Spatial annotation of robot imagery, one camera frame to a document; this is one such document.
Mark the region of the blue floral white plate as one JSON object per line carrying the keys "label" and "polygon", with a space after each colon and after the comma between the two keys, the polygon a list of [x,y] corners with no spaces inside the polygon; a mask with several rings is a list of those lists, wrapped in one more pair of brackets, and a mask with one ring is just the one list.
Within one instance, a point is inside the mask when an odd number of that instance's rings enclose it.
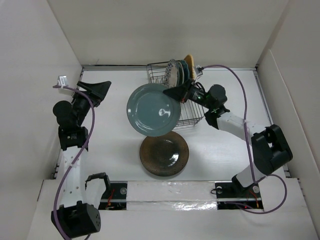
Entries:
{"label": "blue floral white plate", "polygon": [[179,65],[175,59],[171,59],[165,68],[163,84],[167,88],[174,88],[180,80]]}

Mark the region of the mint green flower plate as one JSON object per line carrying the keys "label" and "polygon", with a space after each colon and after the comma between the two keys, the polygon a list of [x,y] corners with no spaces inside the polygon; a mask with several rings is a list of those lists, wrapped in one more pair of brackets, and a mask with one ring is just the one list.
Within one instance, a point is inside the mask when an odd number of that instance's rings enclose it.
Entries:
{"label": "mint green flower plate", "polygon": [[179,70],[179,80],[177,82],[177,85],[180,86],[184,83],[185,80],[185,74],[184,74],[184,68],[180,61],[177,61],[178,70]]}

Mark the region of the dark teal scalloped plate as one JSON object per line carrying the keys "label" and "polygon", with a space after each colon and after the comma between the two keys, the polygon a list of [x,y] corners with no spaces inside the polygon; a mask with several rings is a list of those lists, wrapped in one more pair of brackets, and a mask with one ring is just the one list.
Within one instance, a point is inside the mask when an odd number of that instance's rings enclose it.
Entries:
{"label": "dark teal scalloped plate", "polygon": [[189,66],[185,60],[180,60],[180,63],[182,64],[183,73],[184,73],[184,81],[186,82],[190,78],[190,71]]}

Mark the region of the square bamboo plate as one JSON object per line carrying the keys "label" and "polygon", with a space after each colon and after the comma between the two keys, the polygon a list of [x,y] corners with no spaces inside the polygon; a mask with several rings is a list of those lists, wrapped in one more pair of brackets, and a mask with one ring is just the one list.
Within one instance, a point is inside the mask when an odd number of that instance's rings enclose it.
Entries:
{"label": "square bamboo plate", "polygon": [[194,58],[191,54],[188,54],[184,60],[186,61],[187,65],[188,65],[188,70],[190,73],[190,77],[192,80],[196,80],[197,79],[197,74],[196,74],[196,70],[195,70],[195,63],[194,63]]}

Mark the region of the grey-blue round plate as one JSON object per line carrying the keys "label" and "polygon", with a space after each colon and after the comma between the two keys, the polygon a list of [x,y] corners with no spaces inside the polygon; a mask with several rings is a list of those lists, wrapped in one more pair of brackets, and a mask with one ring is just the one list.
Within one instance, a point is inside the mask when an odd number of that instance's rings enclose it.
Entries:
{"label": "grey-blue round plate", "polygon": [[163,93],[167,88],[158,83],[139,86],[130,95],[126,114],[130,125],[147,137],[171,132],[181,116],[181,104]]}

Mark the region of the brown speckled round plate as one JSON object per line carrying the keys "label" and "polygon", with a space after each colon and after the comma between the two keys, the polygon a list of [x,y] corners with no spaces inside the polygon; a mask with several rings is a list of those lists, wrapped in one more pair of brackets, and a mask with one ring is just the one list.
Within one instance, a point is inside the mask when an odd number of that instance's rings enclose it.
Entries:
{"label": "brown speckled round plate", "polygon": [[179,174],[187,165],[189,156],[186,140],[174,131],[162,136],[147,136],[139,149],[140,161],[145,170],[158,177]]}

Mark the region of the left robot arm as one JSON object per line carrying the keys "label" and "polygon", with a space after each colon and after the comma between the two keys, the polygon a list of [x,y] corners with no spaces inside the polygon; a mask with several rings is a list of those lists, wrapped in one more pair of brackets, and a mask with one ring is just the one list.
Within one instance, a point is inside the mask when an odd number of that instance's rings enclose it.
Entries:
{"label": "left robot arm", "polygon": [[77,89],[66,83],[55,85],[56,89],[74,93],[72,101],[61,100],[52,110],[58,123],[63,175],[54,198],[51,222],[65,240],[88,239],[101,230],[99,206],[101,199],[111,194],[111,183],[105,172],[87,173],[93,130],[82,124],[88,112],[93,113],[105,99],[111,84],[79,81]]}

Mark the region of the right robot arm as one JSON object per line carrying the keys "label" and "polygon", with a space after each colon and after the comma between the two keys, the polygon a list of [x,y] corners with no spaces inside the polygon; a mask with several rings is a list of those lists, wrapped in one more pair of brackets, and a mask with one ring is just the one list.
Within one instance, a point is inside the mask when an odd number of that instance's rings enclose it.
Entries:
{"label": "right robot arm", "polygon": [[245,117],[233,114],[224,106],[227,96],[223,86],[214,84],[205,91],[188,80],[180,86],[164,90],[163,93],[180,103],[190,100],[207,108],[204,116],[210,126],[246,142],[249,165],[231,179],[231,191],[235,196],[242,197],[249,191],[250,186],[293,159],[293,153],[278,125],[263,126],[252,123]]}

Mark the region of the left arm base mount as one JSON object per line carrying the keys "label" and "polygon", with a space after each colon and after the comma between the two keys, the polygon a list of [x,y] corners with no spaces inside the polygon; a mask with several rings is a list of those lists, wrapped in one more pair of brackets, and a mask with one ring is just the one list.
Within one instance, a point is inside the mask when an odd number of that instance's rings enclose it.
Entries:
{"label": "left arm base mount", "polygon": [[110,189],[107,189],[100,200],[100,211],[122,211],[127,209],[127,181],[111,181]]}

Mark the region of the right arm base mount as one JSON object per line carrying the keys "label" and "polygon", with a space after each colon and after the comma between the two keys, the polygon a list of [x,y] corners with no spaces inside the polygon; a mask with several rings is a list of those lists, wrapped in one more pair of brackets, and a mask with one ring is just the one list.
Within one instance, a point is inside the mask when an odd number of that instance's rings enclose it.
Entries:
{"label": "right arm base mount", "polygon": [[258,184],[253,184],[240,192],[231,187],[231,181],[214,183],[210,193],[216,197],[218,210],[262,210],[264,208]]}

